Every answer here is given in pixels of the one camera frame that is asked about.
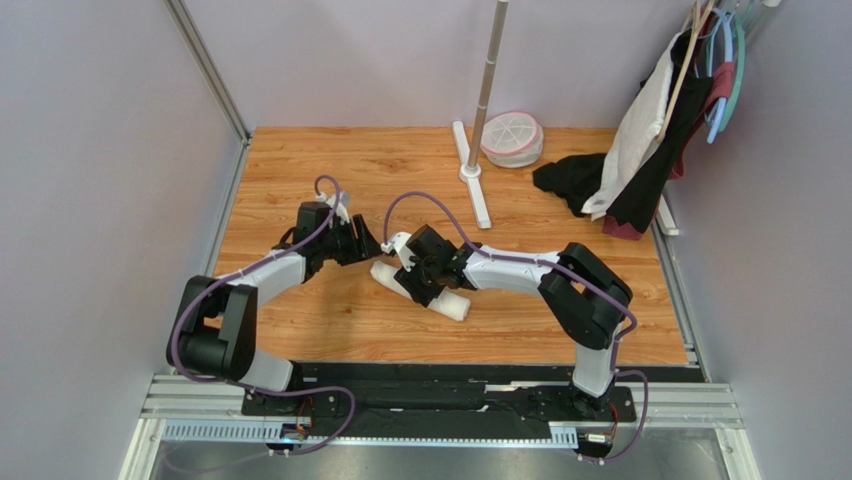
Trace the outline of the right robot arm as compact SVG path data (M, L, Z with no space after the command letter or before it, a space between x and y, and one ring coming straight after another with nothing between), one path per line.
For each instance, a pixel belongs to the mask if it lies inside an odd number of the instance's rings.
M470 309L457 290L500 290L538 297L576 344L571 383L601 399L614 381L616 344L633 294L587 247L521 253L480 243L456 246L430 226L400 232L383 251L401 266L390 288L423 307L460 321Z

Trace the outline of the white cloth napkin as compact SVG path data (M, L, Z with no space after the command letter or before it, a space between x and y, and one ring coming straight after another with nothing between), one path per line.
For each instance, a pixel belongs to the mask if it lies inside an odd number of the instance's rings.
M375 261L370 268L370 275L376 282L403 298L413 300L411 294L394 278L396 273L397 269L382 261ZM429 310L457 322L465 320L470 307L471 301L468 298L446 290L426 305Z

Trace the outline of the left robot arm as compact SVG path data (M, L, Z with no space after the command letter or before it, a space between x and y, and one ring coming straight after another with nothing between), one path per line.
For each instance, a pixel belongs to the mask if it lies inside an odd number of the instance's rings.
M259 309L328 261L347 266L380 253L362 215L351 216L331 201L302 203L295 226L262 259L219 278L187 281L166 347L168 363L195 381L292 395L303 385L301 369L257 346Z

